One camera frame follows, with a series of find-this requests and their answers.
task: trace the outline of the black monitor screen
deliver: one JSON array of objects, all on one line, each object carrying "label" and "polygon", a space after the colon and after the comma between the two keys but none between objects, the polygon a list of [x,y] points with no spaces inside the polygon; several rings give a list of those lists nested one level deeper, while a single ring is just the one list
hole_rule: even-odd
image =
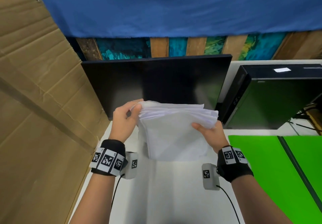
[{"label": "black monitor screen", "polygon": [[128,101],[205,104],[214,109],[231,55],[84,61],[82,67],[108,118]]}]

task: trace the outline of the hand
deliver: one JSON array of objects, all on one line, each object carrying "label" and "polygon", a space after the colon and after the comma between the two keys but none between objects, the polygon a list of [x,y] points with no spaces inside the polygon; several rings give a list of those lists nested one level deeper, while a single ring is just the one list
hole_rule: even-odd
[{"label": "hand", "polygon": [[[139,113],[142,109],[142,105],[137,104],[140,101],[143,101],[143,99],[127,102],[125,105],[115,109],[113,112],[113,124],[109,139],[116,139],[122,143],[128,139],[137,124]],[[127,118],[126,113],[135,104],[137,105],[132,109],[131,116]]]},{"label": "hand", "polygon": [[224,146],[229,145],[225,133],[223,132],[223,125],[220,121],[217,121],[215,126],[211,129],[204,128],[198,123],[192,123],[192,127],[201,132],[207,143],[216,153]]}]

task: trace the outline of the green cloth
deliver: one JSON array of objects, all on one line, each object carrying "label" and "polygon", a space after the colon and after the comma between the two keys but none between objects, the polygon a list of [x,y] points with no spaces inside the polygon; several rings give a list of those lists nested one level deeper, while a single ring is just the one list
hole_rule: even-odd
[{"label": "green cloth", "polygon": [[316,194],[322,200],[322,137],[288,136],[284,139]]},{"label": "green cloth", "polygon": [[229,136],[264,191],[294,224],[322,223],[322,213],[276,136]]}]

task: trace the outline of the blue cloth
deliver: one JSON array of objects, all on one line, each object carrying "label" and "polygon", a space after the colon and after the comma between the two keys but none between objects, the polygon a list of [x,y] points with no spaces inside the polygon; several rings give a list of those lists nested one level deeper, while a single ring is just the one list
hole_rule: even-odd
[{"label": "blue cloth", "polygon": [[66,36],[195,37],[322,29],[322,0],[43,0]]}]

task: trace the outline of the forearm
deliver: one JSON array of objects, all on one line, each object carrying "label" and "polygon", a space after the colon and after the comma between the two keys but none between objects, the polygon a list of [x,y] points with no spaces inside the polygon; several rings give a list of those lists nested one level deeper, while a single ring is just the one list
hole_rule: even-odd
[{"label": "forearm", "polygon": [[253,176],[238,177],[231,186],[246,224],[292,224]]},{"label": "forearm", "polygon": [[114,184],[114,176],[93,173],[70,224],[108,223]]}]

